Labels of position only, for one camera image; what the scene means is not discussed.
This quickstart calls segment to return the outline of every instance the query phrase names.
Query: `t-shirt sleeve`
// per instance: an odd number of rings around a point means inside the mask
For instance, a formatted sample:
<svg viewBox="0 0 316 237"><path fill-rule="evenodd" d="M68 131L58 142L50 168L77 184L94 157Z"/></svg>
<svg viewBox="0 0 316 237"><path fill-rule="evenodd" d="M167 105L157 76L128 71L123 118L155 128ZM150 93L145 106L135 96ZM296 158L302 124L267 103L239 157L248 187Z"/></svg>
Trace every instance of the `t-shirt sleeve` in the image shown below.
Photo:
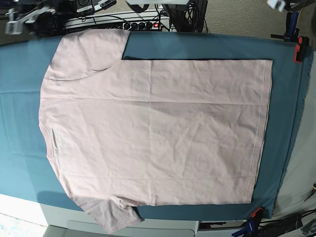
<svg viewBox="0 0 316 237"><path fill-rule="evenodd" d="M125 206L123 201L116 197L99 198L91 193L74 194L72 200L89 216L91 216L107 233L111 234L124 227L142 222L131 206Z"/></svg>
<svg viewBox="0 0 316 237"><path fill-rule="evenodd" d="M45 78L78 80L118 63L130 31L93 29L64 36Z"/></svg>

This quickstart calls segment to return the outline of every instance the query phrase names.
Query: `floor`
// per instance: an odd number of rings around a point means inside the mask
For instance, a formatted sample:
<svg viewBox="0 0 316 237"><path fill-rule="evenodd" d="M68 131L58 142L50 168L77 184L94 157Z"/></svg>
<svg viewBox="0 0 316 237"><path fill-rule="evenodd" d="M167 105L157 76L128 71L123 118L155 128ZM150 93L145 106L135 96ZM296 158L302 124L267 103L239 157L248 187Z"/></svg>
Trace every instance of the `floor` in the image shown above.
<svg viewBox="0 0 316 237"><path fill-rule="evenodd" d="M42 237L46 228L0 214L0 237Z"/></svg>
<svg viewBox="0 0 316 237"><path fill-rule="evenodd" d="M116 5L99 13L129 10L125 0L117 0ZM311 20L315 11L316 2L305 6L298 22L300 35L310 38L314 51L316 38L312 34ZM271 9L266 0L209 0L205 18L211 33L269 38L270 34L284 34L286 12ZM4 25L5 22L0 21L0 44L30 39L28 35L5 36Z"/></svg>

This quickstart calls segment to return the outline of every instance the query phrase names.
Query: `clamp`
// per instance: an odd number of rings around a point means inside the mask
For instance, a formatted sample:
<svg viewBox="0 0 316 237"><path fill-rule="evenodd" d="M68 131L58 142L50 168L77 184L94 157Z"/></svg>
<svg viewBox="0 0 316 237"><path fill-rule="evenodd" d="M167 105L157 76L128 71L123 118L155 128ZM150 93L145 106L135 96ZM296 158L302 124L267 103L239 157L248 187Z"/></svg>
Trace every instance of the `clamp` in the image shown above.
<svg viewBox="0 0 316 237"><path fill-rule="evenodd" d="M260 222L262 220L264 207L259 207L251 214L251 219L246 222L245 228L232 234L233 237L243 235L243 237L251 237L253 233L258 231Z"/></svg>
<svg viewBox="0 0 316 237"><path fill-rule="evenodd" d="M271 35L271 38L284 40L285 42L295 42L294 62L301 63L305 56L306 49L310 43L308 37L298 37L299 29L296 28L298 12L288 12L286 15L286 31L283 36Z"/></svg>

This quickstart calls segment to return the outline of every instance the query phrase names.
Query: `black cable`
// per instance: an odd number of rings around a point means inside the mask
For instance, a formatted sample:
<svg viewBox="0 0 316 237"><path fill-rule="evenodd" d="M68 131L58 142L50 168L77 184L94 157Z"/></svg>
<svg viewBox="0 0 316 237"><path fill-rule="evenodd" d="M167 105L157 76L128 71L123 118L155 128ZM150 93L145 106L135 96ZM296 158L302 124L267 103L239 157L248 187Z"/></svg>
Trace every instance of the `black cable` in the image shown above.
<svg viewBox="0 0 316 237"><path fill-rule="evenodd" d="M118 16L114 16L114 15L81 16L81 15L79 15L79 14L75 14L75 13L73 13L73 12L71 12L71 13L70 13L70 15L76 16L76 18L81 19L81 20L82 20L82 19L87 20L87 19L91 19L91 18L97 18L97 17L107 17L107 16L110 16L110 17L113 17L113 18L116 18L116 19L122 20L122 21L124 21L125 23L131 24L129 21L127 21L127 20L125 20L125 19L123 19L123 18L120 18L120 17L118 17Z"/></svg>
<svg viewBox="0 0 316 237"><path fill-rule="evenodd" d="M153 19L147 21L147 22L150 22L150 21L154 21L157 17L161 16L162 12L164 11L164 9L162 9L157 16L155 16Z"/></svg>
<svg viewBox="0 0 316 237"><path fill-rule="evenodd" d="M195 2L190 3L184 10L183 22L189 24L188 29L192 32L199 32L201 29L203 30L203 24L205 22L206 32L208 33L205 14L202 14Z"/></svg>
<svg viewBox="0 0 316 237"><path fill-rule="evenodd" d="M157 4L154 4L155 5L155 9L156 9L156 12L158 13L158 16L159 16L159 24L158 24L158 30L160 30L160 19L161 19L161 12L158 11L158 5Z"/></svg>
<svg viewBox="0 0 316 237"><path fill-rule="evenodd" d="M261 228L276 228L274 226L261 226L261 225L259 225L259 227L261 227Z"/></svg>
<svg viewBox="0 0 316 237"><path fill-rule="evenodd" d="M170 29L168 29L163 23L160 22L160 24L161 24L161 26L164 27L166 30L170 31Z"/></svg>
<svg viewBox="0 0 316 237"><path fill-rule="evenodd" d="M311 234L311 235L309 235L309 236L306 236L306 237L315 237L316 236L316 233L314 233L314 234Z"/></svg>
<svg viewBox="0 0 316 237"><path fill-rule="evenodd" d="M308 215L311 215L312 213L316 212L316 209L313 209L313 210L308 210L308 211L304 211L301 213L302 215L302 218L308 216ZM260 223L272 223L272 222L278 222L278 221L285 221L287 218L283 218L283 219L280 219L280 220L272 220L272 221L262 221Z"/></svg>
<svg viewBox="0 0 316 237"><path fill-rule="evenodd" d="M143 21L145 21L145 19L141 16L141 15L139 15L137 12L135 12Z"/></svg>
<svg viewBox="0 0 316 237"><path fill-rule="evenodd" d="M95 21L95 18L93 17L92 19L93 19L94 24L97 25L97 23L96 23L96 21Z"/></svg>

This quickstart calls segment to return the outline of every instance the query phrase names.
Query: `blue fabric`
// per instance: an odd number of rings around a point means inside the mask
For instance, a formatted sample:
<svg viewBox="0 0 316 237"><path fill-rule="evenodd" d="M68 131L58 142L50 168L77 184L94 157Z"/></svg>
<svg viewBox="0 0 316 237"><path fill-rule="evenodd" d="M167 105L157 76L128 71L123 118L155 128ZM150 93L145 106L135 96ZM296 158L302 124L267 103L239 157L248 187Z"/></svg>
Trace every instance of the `blue fabric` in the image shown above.
<svg viewBox="0 0 316 237"><path fill-rule="evenodd" d="M0 47L0 193L81 210L64 193L47 159L38 127L40 84L60 41L41 39ZM136 33L125 59L271 59L271 103L265 145L250 204L142 206L142 218L241 220L259 206L271 217L303 111L311 49L293 62L294 44L212 34Z"/></svg>

